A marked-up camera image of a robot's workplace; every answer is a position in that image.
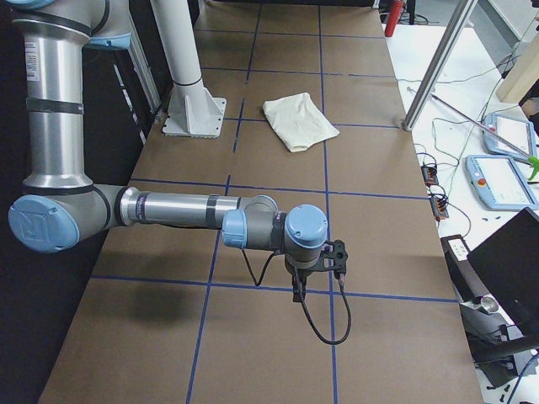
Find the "folded towel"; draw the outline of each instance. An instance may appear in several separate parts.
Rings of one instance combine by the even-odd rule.
[[[339,134],[308,93],[266,101],[262,108],[269,124],[291,152],[303,152]]]

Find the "black monitor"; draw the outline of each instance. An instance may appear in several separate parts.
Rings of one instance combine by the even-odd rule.
[[[521,332],[539,334],[539,216],[521,210],[468,261]]]

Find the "label sticker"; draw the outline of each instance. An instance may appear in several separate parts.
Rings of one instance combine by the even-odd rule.
[[[460,238],[450,240],[449,246],[451,247],[451,250],[453,250],[456,259],[459,261],[466,261],[468,259],[468,250]]]
[[[40,80],[40,59],[38,58],[37,42],[24,42],[26,55],[26,80],[38,82]]]

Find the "red fire extinguisher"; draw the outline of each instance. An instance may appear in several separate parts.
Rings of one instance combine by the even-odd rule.
[[[403,0],[393,0],[393,4],[391,5],[391,11],[389,12],[389,19],[387,19],[386,24],[386,37],[393,36],[393,32],[395,32],[395,26],[397,25],[398,19],[401,18],[401,12],[403,11],[403,7]]]

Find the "black band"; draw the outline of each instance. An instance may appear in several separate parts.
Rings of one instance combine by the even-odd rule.
[[[46,112],[60,114],[84,114],[84,105],[68,103],[66,101],[53,101],[52,99],[27,98],[26,109],[30,112]]]
[[[149,192],[142,192],[136,199],[135,215],[140,222],[146,221],[146,199],[149,194]]]
[[[188,86],[194,86],[196,83],[198,83],[200,80],[202,80],[202,76],[200,76],[200,78],[196,81],[196,82],[191,82],[189,84],[182,84],[181,82],[175,82],[173,80],[173,83],[174,84],[178,84],[179,86],[182,86],[182,87],[188,87]]]
[[[95,26],[94,29],[92,29],[91,35],[96,35],[100,29],[104,27],[105,24],[107,24],[107,21],[109,20],[110,16],[110,0],[104,0],[104,11],[103,11],[103,17],[101,18],[101,21]]]
[[[81,24],[73,19],[64,19],[57,15],[40,13],[39,11],[24,11],[23,13],[13,13],[13,21],[17,22],[18,19],[29,19],[32,21],[38,21],[40,23],[48,23],[54,25],[60,25],[61,27],[75,29],[87,36],[92,34],[92,29],[87,25]]]
[[[275,216],[273,216],[273,227],[271,229],[270,248],[272,251],[281,254],[285,251],[285,220],[286,212],[276,212]]]
[[[111,214],[111,208],[110,208],[110,203],[109,203],[109,200],[107,199],[107,197],[105,196],[105,194],[103,193],[103,191],[101,189],[99,189],[98,187],[94,186],[93,187],[93,191],[99,195],[101,197],[101,199],[103,200],[103,203],[104,203],[104,206],[105,208],[107,209],[107,220],[106,222],[104,223],[104,226],[101,230],[104,230],[107,228],[107,226],[109,225],[110,223],[110,214]]]
[[[79,195],[79,194],[86,194],[87,192],[93,191],[93,185],[87,185],[87,186],[78,187],[78,188],[39,188],[39,187],[29,187],[27,185],[23,185],[23,191],[25,194],[40,195],[40,196]]]
[[[208,226],[208,229],[217,228],[216,206],[218,199],[219,195],[210,195],[205,204],[205,224]]]
[[[120,191],[118,191],[118,194],[116,195],[116,200],[115,200],[115,217],[116,217],[116,221],[118,223],[120,223],[122,226],[127,226],[122,217],[121,217],[121,199],[124,197],[124,194],[126,192],[126,190],[129,189],[129,187],[124,187],[122,189],[120,189]]]

